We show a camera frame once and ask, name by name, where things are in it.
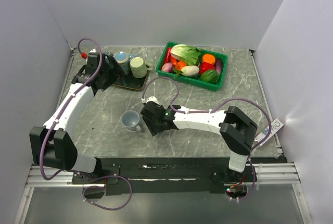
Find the pale green mug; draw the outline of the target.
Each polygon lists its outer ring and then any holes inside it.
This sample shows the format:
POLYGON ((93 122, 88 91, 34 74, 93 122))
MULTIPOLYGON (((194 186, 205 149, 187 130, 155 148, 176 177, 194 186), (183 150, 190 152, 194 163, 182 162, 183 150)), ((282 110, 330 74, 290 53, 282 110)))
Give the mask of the pale green mug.
POLYGON ((145 62, 141 57, 134 57, 130 61, 130 69, 132 75, 137 78, 143 78, 147 75, 148 71, 153 70, 153 65, 145 62))

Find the grey-blue round mug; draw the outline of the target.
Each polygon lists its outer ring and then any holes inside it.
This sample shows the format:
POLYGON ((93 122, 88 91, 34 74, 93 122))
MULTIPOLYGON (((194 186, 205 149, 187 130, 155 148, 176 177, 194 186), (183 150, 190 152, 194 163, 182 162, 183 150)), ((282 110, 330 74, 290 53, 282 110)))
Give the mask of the grey-blue round mug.
POLYGON ((133 110, 128 110, 121 116, 121 123, 128 132, 134 133, 142 131, 139 125, 140 115, 133 110))

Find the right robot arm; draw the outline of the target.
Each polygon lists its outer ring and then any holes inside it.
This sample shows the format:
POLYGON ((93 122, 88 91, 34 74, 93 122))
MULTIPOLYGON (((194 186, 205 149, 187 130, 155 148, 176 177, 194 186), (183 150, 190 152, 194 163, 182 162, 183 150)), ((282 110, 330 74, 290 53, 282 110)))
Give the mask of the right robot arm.
POLYGON ((150 101, 144 104, 140 114, 152 136, 171 129, 194 129, 220 135, 230 149, 228 177, 237 182, 245 176, 258 125, 238 107, 204 112, 180 105, 164 108, 150 101))

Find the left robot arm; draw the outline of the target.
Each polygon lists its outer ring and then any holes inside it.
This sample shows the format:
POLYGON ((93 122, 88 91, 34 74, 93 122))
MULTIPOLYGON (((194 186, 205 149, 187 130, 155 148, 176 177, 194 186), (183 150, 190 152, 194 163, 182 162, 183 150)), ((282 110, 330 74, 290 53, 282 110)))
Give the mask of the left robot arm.
POLYGON ((104 91, 125 73, 113 53, 90 52, 84 64, 73 77, 65 99, 56 112, 41 127, 33 127, 29 133, 33 162, 40 167, 45 180, 51 180, 44 167, 58 171, 84 173, 90 183, 103 177, 101 160, 79 153, 71 140, 76 121, 98 91, 104 91))

